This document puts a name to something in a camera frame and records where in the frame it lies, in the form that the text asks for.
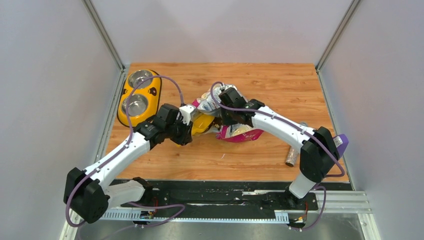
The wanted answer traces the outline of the pink pet food bag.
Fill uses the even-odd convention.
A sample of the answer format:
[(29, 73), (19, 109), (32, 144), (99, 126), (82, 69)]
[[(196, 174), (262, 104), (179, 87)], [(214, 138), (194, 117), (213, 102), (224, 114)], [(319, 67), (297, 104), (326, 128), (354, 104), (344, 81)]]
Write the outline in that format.
[(255, 141), (263, 134), (263, 130), (238, 123), (231, 118), (228, 110), (218, 105), (221, 102), (219, 94), (228, 88), (235, 87), (233, 84), (219, 82), (192, 102), (195, 107), (191, 130), (193, 136), (215, 134), (218, 140), (241, 143)]

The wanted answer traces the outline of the yellow plastic scoop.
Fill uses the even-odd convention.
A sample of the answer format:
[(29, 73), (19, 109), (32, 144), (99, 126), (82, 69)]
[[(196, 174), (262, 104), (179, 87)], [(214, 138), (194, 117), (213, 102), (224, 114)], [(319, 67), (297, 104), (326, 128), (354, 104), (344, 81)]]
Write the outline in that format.
[(191, 129), (192, 136), (199, 136), (206, 133), (213, 124), (215, 117), (204, 113), (198, 113), (194, 120)]

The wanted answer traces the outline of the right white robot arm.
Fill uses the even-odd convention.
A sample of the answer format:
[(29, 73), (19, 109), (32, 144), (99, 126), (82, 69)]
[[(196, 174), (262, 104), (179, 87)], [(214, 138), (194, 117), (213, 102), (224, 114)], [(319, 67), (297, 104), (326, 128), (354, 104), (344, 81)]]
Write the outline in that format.
[(349, 140), (345, 134), (332, 136), (321, 126), (314, 129), (296, 123), (256, 99), (247, 101), (232, 85), (218, 87), (220, 93), (215, 102), (221, 109), (225, 125), (238, 123), (262, 130), (288, 143), (300, 155), (300, 173), (289, 185), (286, 204), (298, 209), (306, 201), (306, 194), (324, 178), (330, 177), (334, 165), (341, 166)]

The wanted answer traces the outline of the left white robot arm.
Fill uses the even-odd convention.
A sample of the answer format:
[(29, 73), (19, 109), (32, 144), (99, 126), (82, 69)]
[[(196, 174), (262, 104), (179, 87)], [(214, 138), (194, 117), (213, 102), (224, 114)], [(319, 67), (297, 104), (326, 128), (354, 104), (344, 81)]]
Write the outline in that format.
[(152, 186), (135, 177), (125, 183), (113, 185), (113, 180), (132, 162), (148, 153), (166, 139), (185, 146), (192, 142), (192, 117), (196, 108), (191, 104), (180, 107), (165, 103), (156, 114), (130, 128), (129, 136), (105, 157), (83, 170), (77, 167), (66, 177), (63, 202), (65, 218), (72, 227), (70, 211), (83, 222), (92, 224), (111, 208), (130, 202), (149, 206), (153, 201)]

